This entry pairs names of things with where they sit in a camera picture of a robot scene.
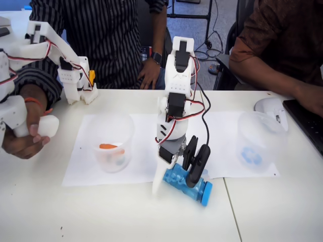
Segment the striped-shirt person's left hand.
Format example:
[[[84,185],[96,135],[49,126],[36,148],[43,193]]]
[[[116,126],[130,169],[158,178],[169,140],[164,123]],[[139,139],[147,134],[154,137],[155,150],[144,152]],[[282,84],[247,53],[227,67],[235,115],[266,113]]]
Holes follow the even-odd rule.
[[[143,68],[138,76],[138,80],[142,79],[140,89],[147,90],[150,86],[155,89],[159,74],[160,64],[156,63],[152,58],[147,59],[143,63]]]

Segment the brown-shirt person's right hand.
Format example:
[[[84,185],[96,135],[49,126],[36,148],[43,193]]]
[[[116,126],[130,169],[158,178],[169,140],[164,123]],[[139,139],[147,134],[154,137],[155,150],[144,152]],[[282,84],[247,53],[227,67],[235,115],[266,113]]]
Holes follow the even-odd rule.
[[[297,87],[294,97],[308,111],[322,117],[322,87],[304,84]]]

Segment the striped-shirt person's right hand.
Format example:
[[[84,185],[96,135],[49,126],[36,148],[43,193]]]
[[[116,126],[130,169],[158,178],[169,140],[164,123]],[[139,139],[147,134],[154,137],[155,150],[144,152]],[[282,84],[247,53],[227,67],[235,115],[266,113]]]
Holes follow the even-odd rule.
[[[38,133],[40,117],[44,114],[43,108],[35,102],[27,102],[26,124],[29,135],[16,137],[10,128],[6,128],[2,148],[11,155],[21,159],[29,159],[41,151],[50,142],[49,137],[41,137]]]

